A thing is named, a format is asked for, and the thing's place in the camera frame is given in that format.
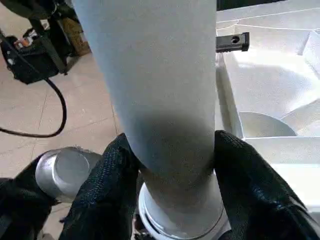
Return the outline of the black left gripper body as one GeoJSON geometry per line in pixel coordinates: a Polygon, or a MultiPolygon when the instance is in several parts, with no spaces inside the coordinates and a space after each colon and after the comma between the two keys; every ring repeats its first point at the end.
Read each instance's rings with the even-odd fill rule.
{"type": "Polygon", "coordinates": [[[250,47],[250,33],[224,35],[216,37],[215,51],[217,53],[227,53],[234,51],[247,52],[250,47]]]}

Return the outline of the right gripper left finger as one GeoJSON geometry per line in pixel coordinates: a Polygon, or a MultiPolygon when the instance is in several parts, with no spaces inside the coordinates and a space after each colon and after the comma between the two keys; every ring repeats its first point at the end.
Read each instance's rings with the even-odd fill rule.
{"type": "Polygon", "coordinates": [[[138,159],[124,133],[105,149],[63,220],[61,240],[129,240],[137,206],[138,159]]]}

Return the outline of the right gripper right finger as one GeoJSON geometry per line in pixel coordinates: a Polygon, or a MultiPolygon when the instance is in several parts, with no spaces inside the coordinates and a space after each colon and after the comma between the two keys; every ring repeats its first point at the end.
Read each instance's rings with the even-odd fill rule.
{"type": "Polygon", "coordinates": [[[222,240],[318,240],[320,225],[253,146],[214,133],[214,171],[230,230],[222,240]]]}

